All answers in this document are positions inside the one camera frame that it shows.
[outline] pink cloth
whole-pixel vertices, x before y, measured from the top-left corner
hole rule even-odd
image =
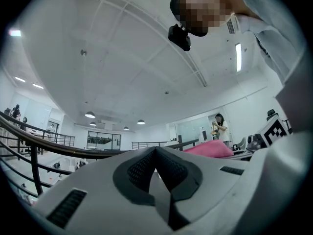
[[[211,140],[195,147],[185,150],[185,152],[201,155],[210,158],[222,158],[234,155],[221,140]]]

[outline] sleeve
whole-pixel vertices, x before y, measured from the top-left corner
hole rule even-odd
[[[226,121],[223,122],[223,127],[226,127],[228,129],[228,123]]]

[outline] black camera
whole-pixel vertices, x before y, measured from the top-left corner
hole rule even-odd
[[[168,39],[184,51],[190,51],[191,44],[188,32],[179,27],[178,24],[170,27]]]

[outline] long black hair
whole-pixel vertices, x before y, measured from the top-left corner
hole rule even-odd
[[[222,121],[221,121],[221,122],[217,122],[217,123],[219,124],[219,126],[223,126],[223,123],[224,123],[224,117],[223,117],[223,115],[220,114],[220,113],[217,113],[216,116],[215,116],[215,118],[216,118],[216,117],[222,118]]]
[[[17,104],[17,105],[15,106],[15,109],[14,109],[14,112],[13,112],[13,114],[12,114],[12,117],[13,117],[13,118],[16,118],[16,117],[18,116],[18,114],[20,114],[20,106]]]

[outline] red cushion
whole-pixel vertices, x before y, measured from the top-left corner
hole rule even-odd
[[[201,155],[210,158],[222,158],[234,155],[221,140],[211,140],[202,144],[198,144],[185,152]]]

